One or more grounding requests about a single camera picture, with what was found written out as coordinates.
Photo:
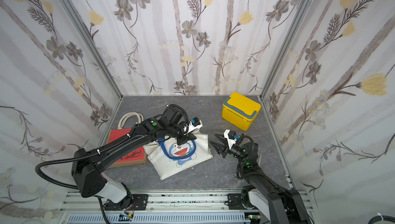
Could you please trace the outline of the white Doraemon canvas bag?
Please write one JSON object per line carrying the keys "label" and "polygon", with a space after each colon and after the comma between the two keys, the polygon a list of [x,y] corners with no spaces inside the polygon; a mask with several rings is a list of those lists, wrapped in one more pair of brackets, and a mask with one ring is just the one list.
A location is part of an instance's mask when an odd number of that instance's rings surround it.
{"label": "white Doraemon canvas bag", "polygon": [[208,144],[208,135],[195,134],[196,139],[178,145],[176,139],[160,139],[143,148],[149,161],[153,164],[160,180],[165,180],[188,168],[207,161],[213,157]]}

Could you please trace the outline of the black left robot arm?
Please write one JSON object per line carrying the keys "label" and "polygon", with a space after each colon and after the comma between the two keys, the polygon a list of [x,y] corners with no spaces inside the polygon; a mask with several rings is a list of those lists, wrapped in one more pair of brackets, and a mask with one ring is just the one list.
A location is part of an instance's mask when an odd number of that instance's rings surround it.
{"label": "black left robot arm", "polygon": [[[135,124],[124,136],[90,151],[80,149],[73,158],[41,162],[35,172],[52,184],[78,190],[83,198],[105,198],[106,203],[100,202],[102,211],[127,211],[136,206],[132,193],[124,183],[107,177],[105,170],[130,152],[162,138],[174,138],[178,145],[183,145],[196,139],[193,131],[201,127],[199,118],[190,119],[183,108],[170,104],[162,114]],[[64,163],[72,164],[74,185],[55,180],[41,169]]]}

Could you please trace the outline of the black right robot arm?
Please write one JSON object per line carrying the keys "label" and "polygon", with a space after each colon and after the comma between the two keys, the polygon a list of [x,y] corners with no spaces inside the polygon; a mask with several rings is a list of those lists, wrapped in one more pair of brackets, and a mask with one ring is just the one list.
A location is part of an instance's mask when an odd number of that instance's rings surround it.
{"label": "black right robot arm", "polygon": [[250,136],[231,133],[216,133],[220,142],[210,144],[223,158],[230,155],[238,159],[235,177],[248,183],[241,192],[242,206],[257,208],[270,224],[313,224],[300,193],[280,186],[263,172],[258,163],[258,144]]}

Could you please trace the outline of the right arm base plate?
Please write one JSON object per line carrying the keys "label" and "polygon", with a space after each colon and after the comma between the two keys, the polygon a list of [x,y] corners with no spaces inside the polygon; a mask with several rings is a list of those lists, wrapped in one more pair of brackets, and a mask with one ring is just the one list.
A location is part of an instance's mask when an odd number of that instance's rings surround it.
{"label": "right arm base plate", "polygon": [[241,192],[227,195],[230,210],[269,210],[268,201],[257,192]]}

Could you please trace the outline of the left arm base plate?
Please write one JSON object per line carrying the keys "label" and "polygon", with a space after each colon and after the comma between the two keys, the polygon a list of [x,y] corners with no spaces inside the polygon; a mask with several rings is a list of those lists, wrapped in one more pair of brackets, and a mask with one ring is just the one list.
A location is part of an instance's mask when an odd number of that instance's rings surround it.
{"label": "left arm base plate", "polygon": [[133,204],[131,209],[134,211],[145,211],[148,204],[148,194],[133,194]]}

